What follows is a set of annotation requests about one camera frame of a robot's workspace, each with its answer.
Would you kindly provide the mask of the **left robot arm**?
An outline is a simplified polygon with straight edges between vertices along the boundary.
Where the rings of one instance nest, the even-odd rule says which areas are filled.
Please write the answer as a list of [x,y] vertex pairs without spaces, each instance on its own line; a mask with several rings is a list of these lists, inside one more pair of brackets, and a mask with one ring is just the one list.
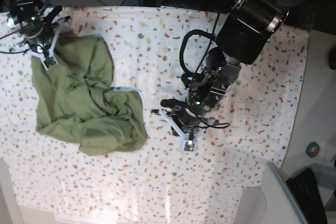
[[[306,0],[226,0],[218,10],[228,17],[218,33],[200,29],[189,31],[181,42],[173,59],[178,60],[183,70],[181,80],[187,88],[186,97],[165,99],[161,115],[170,124],[173,135],[193,134],[210,127],[224,129],[227,123],[218,123],[206,115],[220,106],[228,89],[238,78],[241,65],[254,63],[270,37],[286,20],[289,10]],[[201,63],[203,70],[190,70],[184,52],[191,37],[207,38],[215,47],[208,46]]]

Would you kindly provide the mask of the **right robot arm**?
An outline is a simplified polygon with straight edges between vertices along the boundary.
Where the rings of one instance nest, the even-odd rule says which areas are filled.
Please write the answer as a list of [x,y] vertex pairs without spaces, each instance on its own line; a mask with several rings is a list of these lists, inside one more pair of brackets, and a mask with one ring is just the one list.
[[50,46],[54,30],[59,25],[54,21],[62,11],[61,6],[54,7],[45,15],[49,0],[10,0],[7,25],[24,38],[30,47],[42,48]]

